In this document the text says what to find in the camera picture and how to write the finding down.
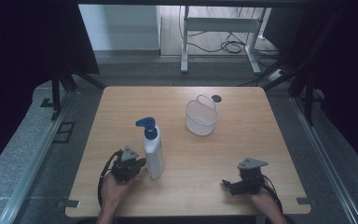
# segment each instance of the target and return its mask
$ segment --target blue pump head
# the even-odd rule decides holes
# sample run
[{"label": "blue pump head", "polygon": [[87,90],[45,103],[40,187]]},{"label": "blue pump head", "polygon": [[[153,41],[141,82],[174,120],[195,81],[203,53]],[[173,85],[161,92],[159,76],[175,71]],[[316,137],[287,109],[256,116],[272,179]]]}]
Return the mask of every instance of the blue pump head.
[{"label": "blue pump head", "polygon": [[140,119],[135,122],[137,127],[145,127],[145,138],[153,140],[157,138],[157,129],[155,119],[148,117],[145,119]]}]

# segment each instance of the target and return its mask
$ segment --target white wall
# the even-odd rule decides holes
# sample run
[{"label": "white wall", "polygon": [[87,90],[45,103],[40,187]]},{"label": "white wall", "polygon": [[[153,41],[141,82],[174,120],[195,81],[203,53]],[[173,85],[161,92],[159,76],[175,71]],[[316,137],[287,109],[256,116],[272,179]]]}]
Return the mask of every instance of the white wall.
[{"label": "white wall", "polygon": [[159,6],[79,8],[94,50],[159,49]]}]

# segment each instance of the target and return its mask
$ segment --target human hand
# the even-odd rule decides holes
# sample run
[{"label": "human hand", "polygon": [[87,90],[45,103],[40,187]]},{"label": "human hand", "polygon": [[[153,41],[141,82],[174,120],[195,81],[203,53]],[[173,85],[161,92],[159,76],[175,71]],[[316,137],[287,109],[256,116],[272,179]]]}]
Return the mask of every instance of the human hand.
[{"label": "human hand", "polygon": [[125,184],[118,184],[112,174],[109,172],[103,178],[102,198],[100,214],[98,215],[97,224],[113,222],[117,207],[127,195],[133,179]]},{"label": "human hand", "polygon": [[266,189],[261,188],[257,194],[245,194],[245,197],[250,199],[258,211],[266,216],[272,224],[287,224],[281,210]]}]

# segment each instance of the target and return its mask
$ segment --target lotion bottle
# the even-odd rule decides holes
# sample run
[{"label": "lotion bottle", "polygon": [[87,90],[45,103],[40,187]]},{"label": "lotion bottle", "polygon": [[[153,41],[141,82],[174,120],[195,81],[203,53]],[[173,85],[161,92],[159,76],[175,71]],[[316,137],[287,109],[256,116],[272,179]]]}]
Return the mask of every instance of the lotion bottle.
[{"label": "lotion bottle", "polygon": [[146,154],[146,167],[152,179],[159,178],[164,169],[161,152],[161,136],[155,119],[149,117],[136,121],[137,127],[145,127],[144,150]]}]

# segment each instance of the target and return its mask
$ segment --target white basket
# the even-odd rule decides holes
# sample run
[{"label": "white basket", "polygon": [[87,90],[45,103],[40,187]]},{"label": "white basket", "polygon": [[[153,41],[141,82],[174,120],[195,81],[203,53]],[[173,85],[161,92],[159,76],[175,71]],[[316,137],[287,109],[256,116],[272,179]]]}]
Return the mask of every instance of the white basket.
[{"label": "white basket", "polygon": [[[213,107],[200,101],[200,97],[210,100]],[[186,108],[186,127],[195,134],[208,135],[213,132],[219,114],[216,111],[214,100],[206,95],[199,95],[197,100],[188,102]]]}]

